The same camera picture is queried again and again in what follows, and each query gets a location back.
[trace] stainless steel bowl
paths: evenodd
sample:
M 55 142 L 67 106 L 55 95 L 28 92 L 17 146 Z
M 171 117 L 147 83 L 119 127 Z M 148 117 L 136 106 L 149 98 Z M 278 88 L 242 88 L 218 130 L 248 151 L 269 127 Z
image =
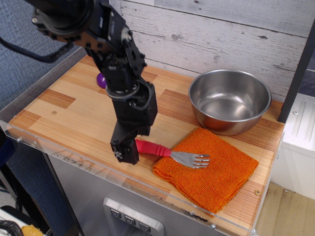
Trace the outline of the stainless steel bowl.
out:
M 220 135 L 237 135 L 254 127 L 271 104 L 266 84 L 238 70 L 214 70 L 199 75 L 189 87 L 198 122 Z

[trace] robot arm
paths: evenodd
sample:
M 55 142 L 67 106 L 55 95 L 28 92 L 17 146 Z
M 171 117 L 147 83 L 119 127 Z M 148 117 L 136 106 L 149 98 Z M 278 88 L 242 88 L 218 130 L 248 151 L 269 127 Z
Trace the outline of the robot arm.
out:
M 111 139 L 119 162 L 139 160 L 134 138 L 149 135 L 157 115 L 155 88 L 141 77 L 145 55 L 125 20 L 108 0 L 25 0 L 35 7 L 32 22 L 53 40 L 84 47 L 106 79 L 117 123 Z

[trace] red handle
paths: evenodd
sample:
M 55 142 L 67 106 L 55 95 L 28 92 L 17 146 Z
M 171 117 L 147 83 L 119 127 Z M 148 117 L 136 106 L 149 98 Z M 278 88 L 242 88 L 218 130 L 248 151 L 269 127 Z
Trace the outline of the red handle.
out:
M 159 144 L 154 144 L 148 141 L 136 139 L 136 144 L 139 153 L 149 153 L 157 156 L 170 156 L 172 150 Z

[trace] yellow object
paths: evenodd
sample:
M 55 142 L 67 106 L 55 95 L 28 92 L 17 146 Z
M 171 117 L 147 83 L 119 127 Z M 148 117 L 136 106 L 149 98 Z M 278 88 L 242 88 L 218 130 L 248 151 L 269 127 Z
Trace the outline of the yellow object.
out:
M 34 225 L 26 225 L 22 227 L 24 236 L 43 236 L 44 234 Z
M 258 161 L 203 128 L 190 133 L 173 151 L 210 156 L 204 169 L 189 168 L 164 157 L 153 166 L 153 173 L 212 213 L 217 213 L 235 196 L 258 166 Z

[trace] metal fork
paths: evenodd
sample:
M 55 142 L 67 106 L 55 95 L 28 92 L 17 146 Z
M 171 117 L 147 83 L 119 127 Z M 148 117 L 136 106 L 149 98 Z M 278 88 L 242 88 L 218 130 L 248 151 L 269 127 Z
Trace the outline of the metal fork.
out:
M 158 156 L 170 156 L 178 163 L 194 169 L 206 168 L 210 159 L 203 159 L 209 157 L 207 154 L 193 154 L 189 152 L 172 151 L 171 149 L 154 144 L 148 141 L 136 140 L 139 153 L 149 153 Z

